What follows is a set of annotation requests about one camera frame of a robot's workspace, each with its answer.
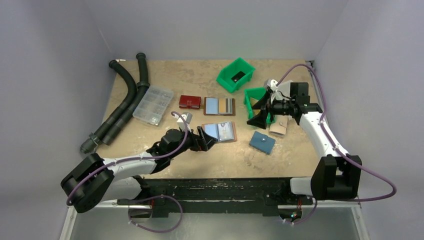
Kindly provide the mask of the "pink leather card holder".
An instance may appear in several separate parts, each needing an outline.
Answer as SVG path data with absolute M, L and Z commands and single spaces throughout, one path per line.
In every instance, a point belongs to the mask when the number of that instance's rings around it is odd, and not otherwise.
M 235 142 L 237 140 L 236 127 L 233 121 L 207 123 L 202 125 L 203 130 L 219 143 Z

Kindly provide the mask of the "silver VIP card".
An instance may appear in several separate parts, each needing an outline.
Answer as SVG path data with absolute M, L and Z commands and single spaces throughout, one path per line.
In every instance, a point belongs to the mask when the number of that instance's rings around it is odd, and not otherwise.
M 218 123 L 217 136 L 220 142 L 234 141 L 235 134 L 233 129 L 233 123 L 230 121 Z

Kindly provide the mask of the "black VIP card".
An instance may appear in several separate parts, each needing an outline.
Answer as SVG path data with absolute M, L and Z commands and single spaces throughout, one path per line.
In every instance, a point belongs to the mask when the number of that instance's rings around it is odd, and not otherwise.
M 242 79 L 246 74 L 243 71 L 239 71 L 234 76 L 231 77 L 231 80 L 234 83 L 237 83 L 240 79 Z

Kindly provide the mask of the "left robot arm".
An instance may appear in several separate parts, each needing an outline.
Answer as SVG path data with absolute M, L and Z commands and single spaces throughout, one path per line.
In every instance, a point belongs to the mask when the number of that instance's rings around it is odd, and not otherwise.
M 100 202 L 114 199 L 135 199 L 142 191 L 140 175 L 158 173 L 187 150 L 207 152 L 218 139 L 202 127 L 197 133 L 170 129 L 146 151 L 133 156 L 102 158 L 97 153 L 86 156 L 61 181 L 67 195 L 66 205 L 78 213 L 93 209 Z

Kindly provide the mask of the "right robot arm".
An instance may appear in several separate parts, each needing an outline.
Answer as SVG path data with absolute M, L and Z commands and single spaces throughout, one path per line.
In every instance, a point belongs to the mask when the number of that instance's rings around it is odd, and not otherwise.
M 265 93 L 251 108 L 259 113 L 247 124 L 261 129 L 275 116 L 290 116 L 300 126 L 320 160 L 311 177 L 293 177 L 289 190 L 293 195 L 314 197 L 316 200 L 352 200 L 358 195 L 362 161 L 351 155 L 336 140 L 327 126 L 324 112 L 318 103 L 310 102 L 306 82 L 288 82 L 289 95 L 279 89 L 279 83 L 269 79 L 264 83 Z

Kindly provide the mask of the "cream leather card holder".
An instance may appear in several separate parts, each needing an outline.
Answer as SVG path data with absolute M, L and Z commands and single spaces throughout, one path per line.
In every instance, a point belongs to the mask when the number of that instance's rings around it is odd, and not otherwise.
M 283 137 L 287 133 L 288 127 L 288 116 L 277 115 L 275 117 L 275 122 L 271 123 L 269 126 L 269 133 L 279 137 Z

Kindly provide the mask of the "blue leather card holder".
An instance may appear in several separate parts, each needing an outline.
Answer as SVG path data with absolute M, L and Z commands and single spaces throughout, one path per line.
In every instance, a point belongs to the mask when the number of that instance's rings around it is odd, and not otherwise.
M 276 143 L 276 140 L 266 134 L 262 134 L 258 131 L 255 131 L 249 145 L 260 152 L 263 152 L 267 155 L 270 155 L 273 147 Z

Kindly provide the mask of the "brown open card holder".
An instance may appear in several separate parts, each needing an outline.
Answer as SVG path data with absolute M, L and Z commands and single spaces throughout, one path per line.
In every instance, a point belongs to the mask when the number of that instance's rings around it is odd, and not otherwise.
M 203 114 L 206 116 L 235 116 L 235 99 L 205 97 Z

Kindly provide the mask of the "yellow striped card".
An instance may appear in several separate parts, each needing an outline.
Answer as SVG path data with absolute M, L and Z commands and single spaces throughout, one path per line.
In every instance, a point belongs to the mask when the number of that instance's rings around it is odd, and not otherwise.
M 219 98 L 217 111 L 219 115 L 232 115 L 234 113 L 233 99 Z

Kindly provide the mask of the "red leather card holder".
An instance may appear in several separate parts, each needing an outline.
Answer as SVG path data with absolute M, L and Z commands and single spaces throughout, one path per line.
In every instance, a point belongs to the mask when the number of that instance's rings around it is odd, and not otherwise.
M 202 98 L 193 95 L 181 95 L 179 98 L 178 106 L 181 109 L 200 109 Z

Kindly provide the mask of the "small green plastic bin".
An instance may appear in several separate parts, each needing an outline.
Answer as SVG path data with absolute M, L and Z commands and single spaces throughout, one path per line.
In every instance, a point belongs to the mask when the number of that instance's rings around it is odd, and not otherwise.
M 254 105 L 258 100 L 260 100 L 265 94 L 265 92 L 266 90 L 260 87 L 249 88 L 244 90 L 244 104 L 247 109 L 247 120 L 251 119 L 253 116 L 259 113 L 260 110 L 252 110 L 252 105 Z M 270 112 L 266 121 L 268 125 L 275 122 L 274 118 L 270 115 Z

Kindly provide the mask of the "clear white plastic bin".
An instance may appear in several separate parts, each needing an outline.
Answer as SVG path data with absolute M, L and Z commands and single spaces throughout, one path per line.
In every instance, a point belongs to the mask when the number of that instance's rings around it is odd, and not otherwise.
M 291 96 L 291 83 L 292 80 L 283 81 L 278 85 L 278 91 L 285 97 Z

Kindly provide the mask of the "large green plastic bin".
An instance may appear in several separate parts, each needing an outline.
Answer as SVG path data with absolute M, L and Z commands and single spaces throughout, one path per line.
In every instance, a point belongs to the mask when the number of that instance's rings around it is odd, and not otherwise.
M 234 93 L 252 79 L 255 70 L 255 67 L 239 57 L 220 71 L 216 81 L 226 91 Z

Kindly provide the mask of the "clear plastic organizer box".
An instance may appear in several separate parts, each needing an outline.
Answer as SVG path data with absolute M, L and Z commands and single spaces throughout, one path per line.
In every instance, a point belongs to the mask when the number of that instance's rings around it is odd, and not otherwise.
M 174 92 L 172 90 L 151 85 L 132 116 L 147 124 L 158 126 L 173 97 Z

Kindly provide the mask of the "aluminium frame rail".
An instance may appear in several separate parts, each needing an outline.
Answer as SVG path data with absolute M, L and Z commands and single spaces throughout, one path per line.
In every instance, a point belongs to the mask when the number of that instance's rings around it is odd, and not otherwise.
M 69 208 L 61 240 L 159 240 L 161 236 L 129 224 L 132 207 L 109 201 L 86 213 Z

